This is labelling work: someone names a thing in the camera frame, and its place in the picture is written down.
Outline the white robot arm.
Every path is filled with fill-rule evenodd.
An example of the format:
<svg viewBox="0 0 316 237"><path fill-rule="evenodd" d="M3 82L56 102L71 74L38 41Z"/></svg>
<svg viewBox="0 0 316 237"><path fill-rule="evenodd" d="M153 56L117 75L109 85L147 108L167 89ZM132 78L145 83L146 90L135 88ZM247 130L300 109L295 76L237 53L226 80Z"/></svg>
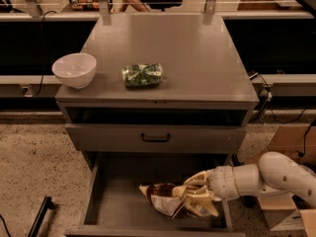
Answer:
<svg viewBox="0 0 316 237"><path fill-rule="evenodd" d="M233 200L294 195L316 207L316 176L279 152L264 153L257 164L217 166L185 180L186 186L198 186L216 198Z"/></svg>

